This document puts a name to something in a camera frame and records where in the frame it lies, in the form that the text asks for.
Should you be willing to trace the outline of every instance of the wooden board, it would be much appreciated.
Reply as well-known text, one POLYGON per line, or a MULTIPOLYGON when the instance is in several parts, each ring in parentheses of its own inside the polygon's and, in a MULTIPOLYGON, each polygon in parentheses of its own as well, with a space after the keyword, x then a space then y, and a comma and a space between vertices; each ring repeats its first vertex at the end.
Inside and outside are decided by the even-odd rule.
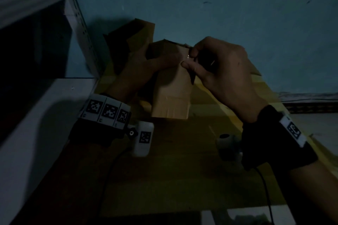
MULTIPOLYGON (((107 68, 96 89, 104 91, 114 80, 107 68)), ((257 93, 278 111, 288 111, 261 76, 252 75, 257 93)), ((242 123, 218 102, 196 78, 188 120, 151 118, 151 105, 134 99, 134 119, 155 125, 150 153, 145 158, 121 157, 113 168, 105 192, 101 216, 195 210, 216 210, 267 205, 263 183, 256 171, 243 171, 233 162, 218 156, 215 139, 222 133, 240 137, 242 123)), ((334 170, 326 156, 310 138, 319 159, 334 170)), ((128 145, 128 139, 122 141, 128 145)), ((285 204, 268 164, 259 167, 266 180, 271 203, 285 204)))

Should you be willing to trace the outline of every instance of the finger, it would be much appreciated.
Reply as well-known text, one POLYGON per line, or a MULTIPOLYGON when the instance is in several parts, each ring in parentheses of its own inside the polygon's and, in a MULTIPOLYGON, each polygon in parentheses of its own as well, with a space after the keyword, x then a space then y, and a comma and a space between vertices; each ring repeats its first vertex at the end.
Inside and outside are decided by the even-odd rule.
POLYGON ((212 37, 206 37, 199 41, 194 47, 192 48, 189 56, 192 58, 197 57, 198 53, 203 50, 207 49, 215 54, 217 54, 219 51, 224 48, 224 41, 212 38, 212 37))
POLYGON ((146 39, 146 42, 143 44, 143 46, 138 49, 135 54, 138 56, 146 56, 147 49, 149 47, 149 38, 146 39))
POLYGON ((150 69, 153 72, 156 72, 161 69, 167 69, 171 67, 175 67, 180 64, 181 61, 183 61, 184 57, 181 53, 171 53, 162 55, 155 59, 149 59, 147 60, 147 63, 150 67, 150 69))
POLYGON ((192 70, 196 75, 202 80, 206 80, 207 77, 212 76, 213 74, 203 68, 202 65, 194 62, 192 59, 187 59, 181 63, 181 66, 185 69, 192 70))

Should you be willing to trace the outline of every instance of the person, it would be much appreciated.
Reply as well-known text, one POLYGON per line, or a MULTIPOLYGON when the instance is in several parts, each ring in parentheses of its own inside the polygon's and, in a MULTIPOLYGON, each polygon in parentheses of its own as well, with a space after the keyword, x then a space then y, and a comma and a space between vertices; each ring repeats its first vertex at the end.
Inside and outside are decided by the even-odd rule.
MULTIPOLYGON (((303 148, 295 147, 296 141, 287 133, 281 133, 277 122, 269 124, 268 127, 273 128, 270 130, 262 126, 271 120, 264 116, 279 115, 255 92, 243 47, 206 37, 191 49, 190 57, 194 60, 185 61, 179 54, 147 60, 147 47, 148 44, 144 45, 132 56, 106 94, 126 103, 155 72, 181 63, 182 67, 193 71, 203 85, 244 123, 243 161, 246 158, 248 168, 254 167, 255 163, 270 163, 297 224, 338 224, 336 177, 317 159, 307 143, 303 148), (218 68, 214 73, 198 63, 199 54, 204 50, 216 57, 218 68), (264 138, 264 141, 259 142, 257 138, 264 138), (252 151, 255 145, 264 149, 261 154, 266 155, 266 160, 254 156, 255 151, 260 151, 252 151)), ((12 224, 86 224, 95 216, 102 182, 111 162, 107 148, 70 142, 12 224)))

